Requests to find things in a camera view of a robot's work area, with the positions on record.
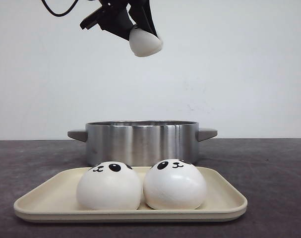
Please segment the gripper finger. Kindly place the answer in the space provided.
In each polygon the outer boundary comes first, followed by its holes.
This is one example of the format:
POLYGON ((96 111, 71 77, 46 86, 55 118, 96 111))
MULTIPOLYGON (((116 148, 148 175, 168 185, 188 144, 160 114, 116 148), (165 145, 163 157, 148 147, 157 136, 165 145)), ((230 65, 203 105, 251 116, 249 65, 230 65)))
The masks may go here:
POLYGON ((158 37, 153 23, 150 0, 130 0, 129 15, 137 26, 158 37))
POLYGON ((132 28, 133 24, 127 15, 117 15, 106 24, 105 30, 128 41, 132 28))

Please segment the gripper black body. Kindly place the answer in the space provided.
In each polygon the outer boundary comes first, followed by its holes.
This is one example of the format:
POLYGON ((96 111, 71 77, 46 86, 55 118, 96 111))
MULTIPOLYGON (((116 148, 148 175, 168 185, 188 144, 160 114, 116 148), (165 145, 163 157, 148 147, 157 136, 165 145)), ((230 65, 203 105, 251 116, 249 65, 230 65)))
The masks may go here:
POLYGON ((100 8, 81 21, 81 29, 89 30, 98 24, 102 30, 105 30, 106 24, 115 19, 117 15, 128 16, 127 0, 100 0, 100 3, 102 4, 100 8))

